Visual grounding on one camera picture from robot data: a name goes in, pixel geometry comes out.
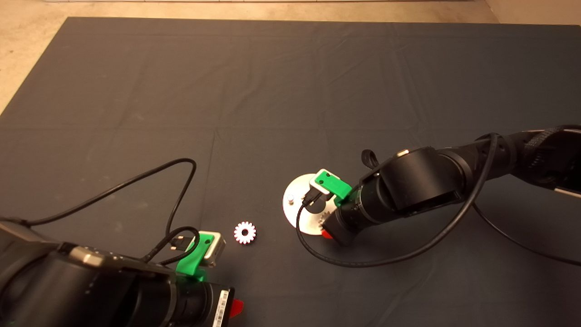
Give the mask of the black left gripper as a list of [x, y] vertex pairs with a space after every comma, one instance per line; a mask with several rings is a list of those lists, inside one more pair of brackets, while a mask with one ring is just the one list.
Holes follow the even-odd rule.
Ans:
[[222, 284], [203, 284], [201, 327], [227, 327], [230, 318], [240, 315], [244, 302], [234, 299], [235, 288]]

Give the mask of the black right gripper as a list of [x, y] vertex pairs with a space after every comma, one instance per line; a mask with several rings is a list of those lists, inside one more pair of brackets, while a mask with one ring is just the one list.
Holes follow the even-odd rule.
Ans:
[[321, 236], [333, 239], [341, 246], [351, 246], [361, 231], [360, 218], [359, 211], [337, 208], [322, 223]]

